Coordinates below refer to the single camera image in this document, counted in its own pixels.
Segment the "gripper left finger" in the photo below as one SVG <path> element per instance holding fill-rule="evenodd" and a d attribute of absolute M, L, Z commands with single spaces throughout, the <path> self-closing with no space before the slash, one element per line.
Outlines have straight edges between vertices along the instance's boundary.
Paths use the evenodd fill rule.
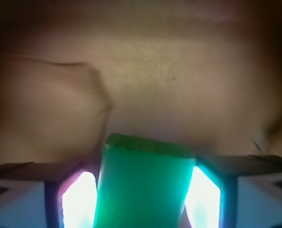
<path fill-rule="evenodd" d="M 92 228 L 98 167 L 84 163 L 0 165 L 0 228 Z"/>

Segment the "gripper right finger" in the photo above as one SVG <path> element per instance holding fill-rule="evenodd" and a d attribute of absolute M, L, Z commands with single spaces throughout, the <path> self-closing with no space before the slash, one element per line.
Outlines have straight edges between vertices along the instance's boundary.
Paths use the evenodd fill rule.
<path fill-rule="evenodd" d="M 282 228 L 282 157 L 198 156 L 186 212 L 193 228 Z"/>

